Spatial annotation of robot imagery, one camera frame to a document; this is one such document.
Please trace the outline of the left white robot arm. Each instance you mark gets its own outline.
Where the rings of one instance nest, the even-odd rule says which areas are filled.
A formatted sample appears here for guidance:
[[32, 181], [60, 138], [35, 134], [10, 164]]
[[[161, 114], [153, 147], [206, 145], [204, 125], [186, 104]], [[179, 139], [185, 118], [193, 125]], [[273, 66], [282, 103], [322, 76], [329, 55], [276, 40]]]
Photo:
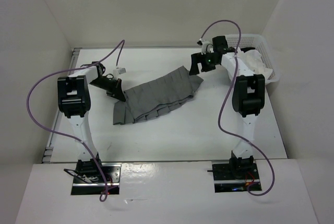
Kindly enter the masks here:
[[69, 120], [78, 148], [76, 173], [86, 183], [100, 181], [104, 175], [89, 126], [89, 85], [105, 90], [111, 98], [126, 101], [122, 80], [112, 74], [105, 75], [104, 72], [105, 67], [101, 63], [92, 62], [81, 65], [73, 74], [57, 80], [58, 108]]

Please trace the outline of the grey pleated skirt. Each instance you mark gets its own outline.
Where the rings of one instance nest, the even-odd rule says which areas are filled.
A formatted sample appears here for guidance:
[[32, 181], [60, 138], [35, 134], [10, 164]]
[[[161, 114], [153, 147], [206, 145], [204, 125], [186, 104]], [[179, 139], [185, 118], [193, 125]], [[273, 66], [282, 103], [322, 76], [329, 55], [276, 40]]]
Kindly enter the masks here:
[[155, 80], [124, 91], [126, 101], [114, 105], [113, 124], [126, 125], [166, 115], [191, 100], [204, 80], [181, 66]]

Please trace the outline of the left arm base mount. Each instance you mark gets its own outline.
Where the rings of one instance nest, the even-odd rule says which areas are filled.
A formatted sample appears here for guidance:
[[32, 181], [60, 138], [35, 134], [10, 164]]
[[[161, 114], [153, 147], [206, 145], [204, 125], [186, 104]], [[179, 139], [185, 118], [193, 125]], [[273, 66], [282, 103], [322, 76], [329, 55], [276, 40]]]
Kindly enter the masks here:
[[103, 164], [101, 174], [98, 168], [84, 167], [77, 164], [75, 169], [64, 169], [64, 172], [73, 178], [71, 195], [100, 195], [108, 186], [108, 195], [120, 193], [121, 165]]

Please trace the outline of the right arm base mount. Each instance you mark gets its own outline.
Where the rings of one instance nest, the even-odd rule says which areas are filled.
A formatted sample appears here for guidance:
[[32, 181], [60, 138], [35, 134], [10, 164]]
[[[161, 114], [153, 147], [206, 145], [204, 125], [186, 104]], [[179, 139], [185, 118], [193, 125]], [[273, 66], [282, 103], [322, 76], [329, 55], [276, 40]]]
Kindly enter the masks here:
[[212, 162], [212, 168], [207, 172], [213, 175], [216, 193], [246, 192], [249, 185], [250, 191], [262, 190], [256, 163], [240, 175], [234, 175], [227, 161]]

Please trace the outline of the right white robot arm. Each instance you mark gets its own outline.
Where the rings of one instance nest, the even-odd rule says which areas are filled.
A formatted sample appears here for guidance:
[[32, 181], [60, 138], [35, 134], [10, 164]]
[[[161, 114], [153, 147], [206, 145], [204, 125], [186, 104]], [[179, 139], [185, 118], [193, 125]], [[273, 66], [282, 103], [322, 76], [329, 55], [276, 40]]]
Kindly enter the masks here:
[[228, 168], [230, 176], [240, 179], [251, 172], [255, 123], [265, 105], [266, 77], [255, 68], [261, 57], [254, 47], [230, 47], [225, 36], [211, 41], [199, 39], [197, 43], [201, 51], [191, 55], [190, 74], [209, 72], [222, 65], [231, 80], [227, 96], [232, 98], [232, 108], [240, 121], [235, 134], [240, 141], [231, 151]]

